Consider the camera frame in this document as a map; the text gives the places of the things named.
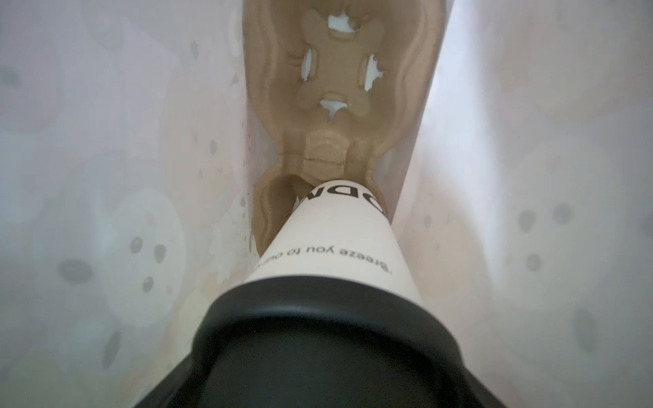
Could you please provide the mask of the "black cup lid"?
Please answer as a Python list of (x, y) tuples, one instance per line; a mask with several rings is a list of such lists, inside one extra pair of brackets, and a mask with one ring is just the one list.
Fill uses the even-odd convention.
[(422, 307), (316, 276), (257, 280), (209, 307), (144, 407), (498, 407)]

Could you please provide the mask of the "pastel patterned gift bag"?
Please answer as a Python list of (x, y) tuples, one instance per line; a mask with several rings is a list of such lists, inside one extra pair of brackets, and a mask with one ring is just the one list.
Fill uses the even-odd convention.
[[(445, 1), (375, 180), (509, 407), (652, 404), (652, 4)], [(131, 407), (258, 261), (240, 1), (1, 4), (1, 404)]]

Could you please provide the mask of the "white paper coffee cup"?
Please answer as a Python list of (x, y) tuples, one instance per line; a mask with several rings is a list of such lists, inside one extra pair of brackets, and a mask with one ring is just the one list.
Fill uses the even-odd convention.
[(249, 280), (294, 275), (350, 280), (423, 303), (384, 209), (368, 188), (352, 181), (314, 188), (261, 255)]

